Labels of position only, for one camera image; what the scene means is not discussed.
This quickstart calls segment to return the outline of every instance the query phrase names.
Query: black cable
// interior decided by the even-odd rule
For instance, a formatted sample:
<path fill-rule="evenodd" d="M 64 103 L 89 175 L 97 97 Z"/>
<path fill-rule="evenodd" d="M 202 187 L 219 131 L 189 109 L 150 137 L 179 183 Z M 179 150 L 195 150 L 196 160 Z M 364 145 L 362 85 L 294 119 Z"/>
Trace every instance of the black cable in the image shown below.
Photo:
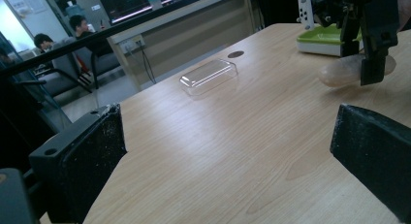
<path fill-rule="evenodd" d="M 259 1 L 259 0 L 256 0 L 256 5 L 257 5 L 258 18 L 259 18 L 259 20 L 260 20 L 259 30 L 262 30 L 262 29 L 264 29 L 264 28 L 266 28 L 266 27 L 265 27 L 265 25 L 264 25 L 264 23 L 263 23 L 263 19 L 262 19 L 262 17 L 261 17 L 261 8 L 260 8 L 260 1 Z"/>
<path fill-rule="evenodd" d="M 147 73 L 148 78 L 151 80 L 151 82 L 153 82 L 154 84 L 156 84 L 157 81 L 156 81 L 156 79 L 155 79 L 155 77 L 154 77 L 154 74 L 153 74 L 153 71 L 152 71 L 152 69 L 151 69 L 150 61 L 148 60 L 148 57 L 147 57 L 147 55 L 145 54 L 144 49 L 142 48 L 142 44 L 141 44 L 140 42 L 137 42 L 137 44 L 139 45 L 140 50 L 142 51 L 142 62 L 143 62 L 143 64 L 144 64 L 145 72 Z"/>

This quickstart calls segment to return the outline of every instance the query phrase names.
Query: man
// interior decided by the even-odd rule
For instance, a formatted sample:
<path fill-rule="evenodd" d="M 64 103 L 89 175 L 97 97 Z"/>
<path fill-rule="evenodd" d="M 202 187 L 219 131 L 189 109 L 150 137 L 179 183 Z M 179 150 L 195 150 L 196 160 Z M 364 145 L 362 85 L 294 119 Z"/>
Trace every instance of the man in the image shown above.
<path fill-rule="evenodd" d="M 78 40 L 93 35 L 88 29 L 87 20 L 84 16 L 71 16 L 70 26 L 75 30 Z M 87 44 L 86 47 L 97 56 L 112 53 L 112 48 L 106 39 L 94 40 Z"/>
<path fill-rule="evenodd" d="M 34 37 L 34 45 L 41 53 L 50 51 L 54 41 L 46 34 L 39 33 Z"/>

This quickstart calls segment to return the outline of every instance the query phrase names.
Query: chair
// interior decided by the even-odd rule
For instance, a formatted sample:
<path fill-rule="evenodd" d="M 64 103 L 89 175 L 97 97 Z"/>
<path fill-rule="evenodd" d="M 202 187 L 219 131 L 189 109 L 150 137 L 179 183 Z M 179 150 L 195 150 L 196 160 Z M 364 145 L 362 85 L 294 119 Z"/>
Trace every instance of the chair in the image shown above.
<path fill-rule="evenodd" d="M 97 81 L 98 76 L 120 66 L 120 63 L 113 52 L 97 56 L 90 49 L 84 47 L 77 49 L 75 54 L 78 59 L 83 62 L 85 67 L 93 73 L 96 89 L 99 88 L 99 82 Z"/>
<path fill-rule="evenodd" d="M 61 48 L 75 41 L 74 38 L 66 38 L 61 42 L 54 43 L 52 49 Z M 53 69 L 44 71 L 38 76 L 39 80 L 45 80 L 44 88 L 48 91 L 51 96 L 59 95 L 65 91 L 75 88 L 76 86 L 81 86 L 84 90 L 91 93 L 83 83 L 86 80 L 81 76 L 79 64 L 75 59 L 74 54 L 68 53 L 66 55 L 54 58 L 51 60 Z"/>

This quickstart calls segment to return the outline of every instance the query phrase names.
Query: wooden table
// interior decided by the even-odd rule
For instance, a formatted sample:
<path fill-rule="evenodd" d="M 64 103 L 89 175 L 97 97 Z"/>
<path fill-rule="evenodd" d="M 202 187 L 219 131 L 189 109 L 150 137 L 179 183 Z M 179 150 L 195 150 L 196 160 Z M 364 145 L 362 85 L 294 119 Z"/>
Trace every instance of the wooden table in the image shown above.
<path fill-rule="evenodd" d="M 335 57 L 298 52 L 302 31 L 273 25 L 121 103 L 129 152 L 85 223 L 397 223 L 330 144 L 341 103 L 411 126 L 411 31 L 383 82 L 341 88 L 317 80 Z M 188 96 L 178 79 L 216 58 L 238 76 Z"/>

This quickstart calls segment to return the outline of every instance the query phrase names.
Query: clear plastic container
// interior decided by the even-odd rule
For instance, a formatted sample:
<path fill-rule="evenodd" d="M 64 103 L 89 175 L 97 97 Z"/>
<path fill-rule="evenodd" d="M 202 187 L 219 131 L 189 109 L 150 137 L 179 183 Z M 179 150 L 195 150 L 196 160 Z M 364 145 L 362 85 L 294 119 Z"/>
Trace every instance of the clear plastic container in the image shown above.
<path fill-rule="evenodd" d="M 236 76 L 236 64 L 217 59 L 185 74 L 179 81 L 187 94 L 198 96 Z"/>

